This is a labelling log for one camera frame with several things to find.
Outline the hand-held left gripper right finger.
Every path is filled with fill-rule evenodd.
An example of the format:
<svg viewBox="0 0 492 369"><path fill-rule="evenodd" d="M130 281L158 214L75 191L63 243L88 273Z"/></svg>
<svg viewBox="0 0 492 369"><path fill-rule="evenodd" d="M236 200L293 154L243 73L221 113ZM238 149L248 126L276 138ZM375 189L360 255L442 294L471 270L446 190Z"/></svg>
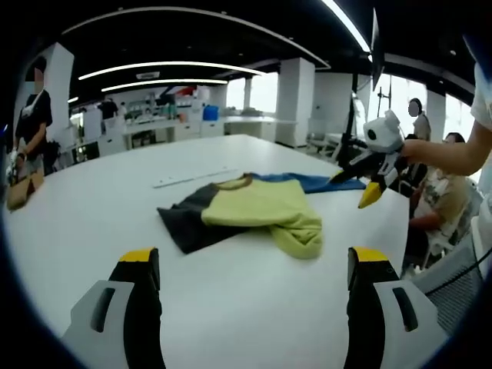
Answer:
<svg viewBox="0 0 492 369"><path fill-rule="evenodd" d="M448 336L437 308L379 250L348 250L346 368L421 368Z"/></svg>

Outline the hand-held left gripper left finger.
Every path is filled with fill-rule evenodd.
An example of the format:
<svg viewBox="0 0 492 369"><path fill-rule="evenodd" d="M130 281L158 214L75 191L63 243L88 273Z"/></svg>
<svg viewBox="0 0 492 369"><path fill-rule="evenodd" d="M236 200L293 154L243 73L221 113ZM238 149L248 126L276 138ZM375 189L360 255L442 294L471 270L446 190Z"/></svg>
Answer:
<svg viewBox="0 0 492 369"><path fill-rule="evenodd" d="M164 368L157 248L129 251L74 305L61 341L87 368Z"/></svg>

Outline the person's right hand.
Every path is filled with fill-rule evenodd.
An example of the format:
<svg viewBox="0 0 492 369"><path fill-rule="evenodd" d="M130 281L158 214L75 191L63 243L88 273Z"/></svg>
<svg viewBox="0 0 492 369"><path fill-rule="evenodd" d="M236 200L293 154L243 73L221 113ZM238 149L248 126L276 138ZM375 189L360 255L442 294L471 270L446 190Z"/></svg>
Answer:
<svg viewBox="0 0 492 369"><path fill-rule="evenodd" d="M427 150L429 142L419 139L404 140L401 157L405 158L410 164L427 164Z"/></svg>

